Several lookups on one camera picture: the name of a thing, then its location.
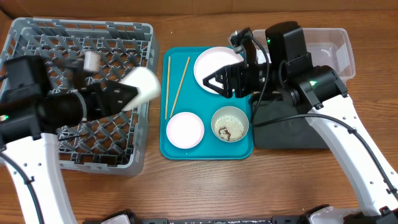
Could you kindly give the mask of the large white plate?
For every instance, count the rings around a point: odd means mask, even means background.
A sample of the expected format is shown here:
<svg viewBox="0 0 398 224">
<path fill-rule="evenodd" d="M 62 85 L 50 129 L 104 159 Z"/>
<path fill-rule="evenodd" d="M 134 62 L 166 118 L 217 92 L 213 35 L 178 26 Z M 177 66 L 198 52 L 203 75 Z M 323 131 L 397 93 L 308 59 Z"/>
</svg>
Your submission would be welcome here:
<svg viewBox="0 0 398 224">
<path fill-rule="evenodd" d="M 227 47 L 212 47 L 202 52 L 195 60 L 193 73 L 197 83 L 207 92 L 216 94 L 214 90 L 203 84 L 203 79 L 226 65 L 242 62 L 244 59 Z"/>
</svg>

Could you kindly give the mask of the white cup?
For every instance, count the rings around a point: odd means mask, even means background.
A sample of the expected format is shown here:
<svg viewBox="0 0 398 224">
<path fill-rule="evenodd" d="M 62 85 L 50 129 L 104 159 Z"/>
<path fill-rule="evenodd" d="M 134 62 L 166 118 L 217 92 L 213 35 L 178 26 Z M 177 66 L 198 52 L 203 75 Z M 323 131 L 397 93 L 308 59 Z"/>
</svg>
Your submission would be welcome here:
<svg viewBox="0 0 398 224">
<path fill-rule="evenodd" d="M 137 88 L 137 96 L 128 101 L 121 111 L 133 110 L 134 108 L 158 97 L 161 86 L 155 73 L 147 67 L 133 68 L 120 83 Z"/>
</svg>

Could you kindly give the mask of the wooden chopstick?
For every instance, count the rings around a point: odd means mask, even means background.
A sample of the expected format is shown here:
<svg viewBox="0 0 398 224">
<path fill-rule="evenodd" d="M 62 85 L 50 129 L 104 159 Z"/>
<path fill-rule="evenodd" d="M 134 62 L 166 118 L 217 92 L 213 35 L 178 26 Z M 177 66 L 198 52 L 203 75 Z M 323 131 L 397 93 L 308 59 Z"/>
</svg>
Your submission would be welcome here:
<svg viewBox="0 0 398 224">
<path fill-rule="evenodd" d="M 171 56 L 168 57 L 168 67 L 167 67 L 167 84 L 166 84 L 166 99 L 165 99 L 165 119 L 167 120 L 168 107 L 169 107 L 169 80 L 170 80 L 170 64 Z"/>
<path fill-rule="evenodd" d="M 173 116 L 173 114 L 174 114 L 174 110 L 175 110 L 175 107 L 176 107 L 176 105 L 177 105 L 178 97 L 179 97 L 179 94 L 180 94 L 180 91 L 181 91 L 181 88 L 182 88 L 182 85 L 183 85 L 183 81 L 184 81 L 184 78 L 185 78 L 185 75 L 186 75 L 186 72 L 187 72 L 187 68 L 188 68 L 188 66 L 189 66 L 189 63 L 190 63 L 190 57 L 187 58 L 187 61 L 186 61 L 186 64 L 185 64 L 185 68 L 184 68 L 184 70 L 183 70 L 183 74 L 182 74 L 182 77 L 181 77 L 181 79 L 180 79 L 180 83 L 179 83 L 179 86 L 178 86 L 178 90 L 177 90 L 177 92 L 176 92 L 175 99 L 174 99 L 174 103 L 173 103 L 172 110 L 171 110 L 171 113 L 170 113 L 170 118 L 172 118 L 172 116 Z"/>
</svg>

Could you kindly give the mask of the grey-green bowl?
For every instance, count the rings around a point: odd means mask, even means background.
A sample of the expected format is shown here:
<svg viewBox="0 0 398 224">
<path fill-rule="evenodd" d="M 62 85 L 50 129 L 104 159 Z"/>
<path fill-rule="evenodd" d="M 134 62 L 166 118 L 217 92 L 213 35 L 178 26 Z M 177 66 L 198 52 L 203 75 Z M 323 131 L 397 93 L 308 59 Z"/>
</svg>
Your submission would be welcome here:
<svg viewBox="0 0 398 224">
<path fill-rule="evenodd" d="M 244 129 L 245 129 L 245 133 L 244 133 L 244 136 L 243 136 L 243 137 L 245 137 L 245 135 L 246 135 L 246 134 L 248 133 L 248 131 L 249 131 L 249 120 L 248 120 L 248 117 L 246 116 L 246 114 L 245 114 L 241 109 L 239 109 L 239 108 L 237 108 L 237 107 L 235 107 L 235 106 L 225 106 L 225 107 L 220 108 L 219 110 L 217 110 L 217 111 L 214 113 L 214 115 L 213 115 L 213 117 L 212 117 L 212 119 L 211 119 L 211 130 L 213 131 L 214 135 L 215 135 L 218 139 L 220 139 L 220 138 L 215 134 L 214 125 L 215 125 L 216 120 L 217 120 L 219 117 L 224 116 L 224 115 L 235 116 L 236 118 L 238 118 L 238 119 L 243 123 Z"/>
</svg>

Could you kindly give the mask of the rice and food leftovers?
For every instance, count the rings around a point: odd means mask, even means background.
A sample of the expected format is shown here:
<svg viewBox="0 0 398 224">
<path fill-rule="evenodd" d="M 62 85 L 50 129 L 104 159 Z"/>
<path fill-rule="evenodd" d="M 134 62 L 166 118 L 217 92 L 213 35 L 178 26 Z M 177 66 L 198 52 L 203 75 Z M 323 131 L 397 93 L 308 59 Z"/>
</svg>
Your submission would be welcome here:
<svg viewBox="0 0 398 224">
<path fill-rule="evenodd" d="M 231 115 L 219 117 L 214 125 L 215 134 L 223 141 L 235 142 L 240 140 L 245 133 L 243 123 Z"/>
</svg>

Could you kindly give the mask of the small pink saucer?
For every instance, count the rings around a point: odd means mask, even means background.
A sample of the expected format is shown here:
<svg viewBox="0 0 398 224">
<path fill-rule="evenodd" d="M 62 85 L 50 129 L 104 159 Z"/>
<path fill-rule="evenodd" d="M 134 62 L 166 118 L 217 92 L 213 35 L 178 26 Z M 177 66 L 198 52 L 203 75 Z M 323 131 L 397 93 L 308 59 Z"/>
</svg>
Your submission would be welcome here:
<svg viewBox="0 0 398 224">
<path fill-rule="evenodd" d="M 203 121 L 194 113 L 181 112 L 173 116 L 167 124 L 167 139 L 179 149 L 191 149 L 204 137 Z"/>
</svg>

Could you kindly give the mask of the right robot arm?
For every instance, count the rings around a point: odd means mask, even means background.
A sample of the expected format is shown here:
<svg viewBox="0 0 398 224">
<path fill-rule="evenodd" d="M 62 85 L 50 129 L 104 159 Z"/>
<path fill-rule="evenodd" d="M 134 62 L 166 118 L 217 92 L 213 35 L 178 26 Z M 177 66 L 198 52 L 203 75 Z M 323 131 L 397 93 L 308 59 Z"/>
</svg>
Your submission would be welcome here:
<svg viewBox="0 0 398 224">
<path fill-rule="evenodd" d="M 261 44 L 250 28 L 231 34 L 229 42 L 244 60 L 218 69 L 203 84 L 225 98 L 283 100 L 325 141 L 359 208 L 322 205 L 304 213 L 300 223 L 396 223 L 397 172 L 363 126 L 346 85 L 331 67 L 313 64 L 297 22 L 275 24 L 265 36 Z"/>
</svg>

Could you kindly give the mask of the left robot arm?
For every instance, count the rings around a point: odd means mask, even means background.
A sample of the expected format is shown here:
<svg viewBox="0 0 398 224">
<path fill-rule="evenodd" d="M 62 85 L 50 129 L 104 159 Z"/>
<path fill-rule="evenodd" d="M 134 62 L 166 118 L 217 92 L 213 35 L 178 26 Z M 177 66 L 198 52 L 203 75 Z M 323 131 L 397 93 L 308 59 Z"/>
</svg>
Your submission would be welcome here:
<svg viewBox="0 0 398 224">
<path fill-rule="evenodd" d="M 5 62 L 1 98 L 1 157 L 12 176 L 26 223 L 75 223 L 59 161 L 57 130 L 131 110 L 159 95 L 156 75 L 136 67 L 120 81 L 87 85 L 100 56 Z"/>
</svg>

